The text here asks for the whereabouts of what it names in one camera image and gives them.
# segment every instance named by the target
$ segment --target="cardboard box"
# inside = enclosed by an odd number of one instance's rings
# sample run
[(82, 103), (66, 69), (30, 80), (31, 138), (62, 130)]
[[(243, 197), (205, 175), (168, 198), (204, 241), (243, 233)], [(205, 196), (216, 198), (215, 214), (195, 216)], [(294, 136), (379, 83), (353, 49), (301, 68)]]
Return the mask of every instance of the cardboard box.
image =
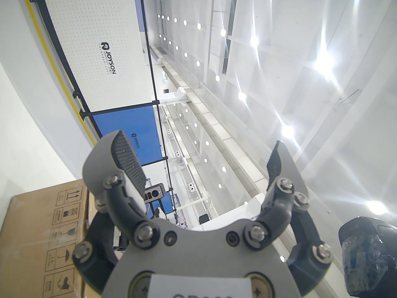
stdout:
[(80, 298), (72, 253), (83, 240), (82, 180), (14, 196), (0, 232), (0, 297)]

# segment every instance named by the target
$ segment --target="black frame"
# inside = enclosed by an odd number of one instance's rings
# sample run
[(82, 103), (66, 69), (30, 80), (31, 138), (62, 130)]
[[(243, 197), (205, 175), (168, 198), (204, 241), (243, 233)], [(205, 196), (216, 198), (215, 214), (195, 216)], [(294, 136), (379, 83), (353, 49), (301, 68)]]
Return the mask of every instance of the black frame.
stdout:
[(30, 0), (30, 2), (34, 2), (37, 4), (38, 9), (40, 11), (42, 20), (44, 22), (44, 25), (47, 29), (48, 35), (52, 41), (52, 44), (54, 45), (55, 51), (58, 54), (58, 57), (62, 63), (62, 66), (65, 69), (65, 72), (67, 74), (67, 76), (69, 77), (69, 80), (72, 83), (72, 86), (74, 88), (74, 92), (73, 92), (73, 98), (79, 98), (79, 100), (81, 101), (81, 104), (83, 106), (83, 109), (80, 110), (80, 116), (81, 118), (84, 120), (86, 117), (88, 117), (91, 121), (92, 126), (95, 129), (95, 132), (97, 133), (98, 137), (101, 138), (102, 137), (102, 133), (98, 128), (97, 123), (95, 122), (94, 119), (94, 115), (99, 115), (99, 114), (105, 114), (108, 112), (115, 112), (115, 111), (120, 111), (120, 110), (126, 110), (126, 109), (133, 109), (133, 108), (139, 108), (139, 107), (143, 107), (143, 106), (156, 106), (157, 108), (157, 116), (158, 116), (158, 121), (159, 121), (159, 125), (160, 125), (160, 133), (161, 133), (161, 138), (162, 138), (162, 142), (163, 142), (163, 148), (164, 148), (164, 154), (165, 156), (160, 159), (160, 160), (156, 160), (154, 162), (151, 163), (147, 163), (144, 164), (142, 166), (146, 166), (146, 165), (150, 165), (153, 163), (157, 163), (160, 161), (165, 161), (166, 165), (167, 165), (167, 172), (168, 172), (168, 180), (170, 183), (170, 195), (172, 196), (172, 201), (173, 201), (173, 207), (174, 207), (174, 215), (176, 216), (176, 205), (175, 205), (175, 200), (174, 200), (174, 195), (172, 194), (173, 188), (172, 188), (172, 184), (171, 184), (171, 176), (170, 176), (170, 168), (168, 166), (168, 156), (167, 156), (167, 152), (166, 152), (166, 147), (165, 147), (165, 140), (164, 140), (164, 134), (163, 134), (163, 126), (161, 125), (161, 117), (160, 117), (160, 109), (159, 109), (159, 104), (160, 101), (157, 98), (157, 92), (156, 92), (156, 84), (154, 82), (154, 75), (153, 75), (153, 64), (152, 64), (152, 58), (150, 56), (150, 44), (149, 44), (149, 36), (148, 36), (148, 29), (147, 29), (147, 21), (146, 21), (146, 13), (145, 13), (145, 4), (144, 1), (141, 0), (141, 8), (142, 8), (142, 16), (143, 16), (143, 26), (145, 29), (145, 38), (146, 38), (146, 48), (148, 51), (148, 58), (149, 58), (149, 65), (150, 65), (150, 75), (152, 76), (152, 84), (153, 84), (153, 91), (154, 91), (154, 101), (152, 102), (148, 102), (148, 103), (144, 103), (144, 104), (138, 104), (138, 105), (130, 105), (130, 106), (124, 106), (124, 107), (120, 107), (120, 108), (112, 108), (112, 109), (106, 109), (106, 110), (102, 110), (102, 111), (95, 111), (95, 112), (91, 112), (90, 108), (88, 107), (84, 96), (81, 93), (81, 90), (77, 84), (77, 81), (71, 71), (71, 68), (68, 64), (68, 60), (66, 59), (66, 56), (64, 54), (64, 51), (62, 50), (62, 46), (61, 43), (59, 41), (59, 38), (56, 34), (55, 28), (54, 28), (54, 24), (51, 20), (51, 16), (50, 13), (48, 11), (47, 8), (47, 4), (45, 2), (45, 0)]

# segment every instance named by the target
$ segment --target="ceiling light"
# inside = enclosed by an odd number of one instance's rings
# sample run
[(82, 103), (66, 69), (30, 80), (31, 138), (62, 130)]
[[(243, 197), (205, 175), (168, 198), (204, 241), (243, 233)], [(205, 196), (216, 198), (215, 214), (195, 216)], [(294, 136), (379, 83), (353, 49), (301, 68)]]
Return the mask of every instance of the ceiling light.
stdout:
[(256, 47), (258, 46), (258, 44), (259, 44), (259, 39), (258, 39), (256, 36), (252, 36), (252, 37), (251, 37), (250, 44), (251, 44), (254, 48), (256, 48)]
[(281, 129), (281, 134), (288, 139), (293, 139), (295, 130), (292, 126), (284, 125)]
[(247, 99), (247, 95), (243, 92), (239, 93), (239, 100), (245, 101)]
[(315, 70), (321, 73), (325, 78), (331, 76), (333, 66), (333, 58), (327, 51), (321, 51), (317, 61), (314, 63)]
[(380, 201), (369, 201), (367, 202), (367, 207), (373, 212), (375, 215), (382, 215), (387, 212), (386, 206)]

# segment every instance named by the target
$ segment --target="umbrella symbol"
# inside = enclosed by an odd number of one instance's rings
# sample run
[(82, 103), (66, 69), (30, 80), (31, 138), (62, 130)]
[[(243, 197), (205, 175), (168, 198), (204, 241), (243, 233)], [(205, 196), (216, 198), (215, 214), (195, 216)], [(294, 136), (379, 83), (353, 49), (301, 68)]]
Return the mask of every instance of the umbrella symbol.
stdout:
[(70, 257), (70, 251), (69, 250), (66, 250), (64, 256), (58, 256), (58, 258), (64, 258), (64, 257), (65, 257), (65, 261), (68, 261), (68, 259)]

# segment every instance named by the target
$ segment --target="yellow stripe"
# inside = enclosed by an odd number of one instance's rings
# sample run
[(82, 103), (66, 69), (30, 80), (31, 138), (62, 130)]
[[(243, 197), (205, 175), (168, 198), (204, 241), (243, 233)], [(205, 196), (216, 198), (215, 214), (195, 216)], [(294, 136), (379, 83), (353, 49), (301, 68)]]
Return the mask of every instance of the yellow stripe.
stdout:
[(66, 85), (64, 84), (64, 81), (62, 80), (61, 74), (59, 73), (58, 68), (56, 67), (54, 60), (51, 57), (50, 50), (47, 47), (46, 41), (44, 40), (44, 36), (41, 33), (41, 30), (40, 30), (40, 27), (39, 27), (39, 25), (37, 23), (36, 17), (34, 16), (34, 12), (33, 12), (33, 9), (32, 9), (30, 1), (29, 0), (25, 0), (25, 4), (27, 6), (27, 9), (29, 10), (29, 14), (30, 14), (30, 17), (31, 17), (32, 22), (34, 24), (34, 28), (36, 29), (38, 37), (40, 38), (41, 44), (43, 45), (43, 48), (44, 48), (44, 51), (46, 52), (48, 60), (50, 61), (51, 67), (53, 68), (53, 70), (55, 72), (55, 75), (58, 78), (59, 84), (61, 84), (62, 90), (64, 91), (66, 97), (68, 98), (68, 101), (70, 102), (70, 105), (72, 106), (72, 108), (73, 108), (78, 120), (80, 121), (82, 127), (84, 128), (85, 132), (87, 133), (89, 139), (95, 145), (96, 141), (92, 137), (92, 135), (91, 135), (90, 131), (88, 130), (87, 126), (85, 125), (84, 121), (81, 119), (81, 116), (79, 114), (79, 110), (77, 109), (77, 107), (76, 107), (76, 105), (75, 105), (75, 103), (73, 101), (73, 98), (71, 97), (68, 89), (66, 88)]

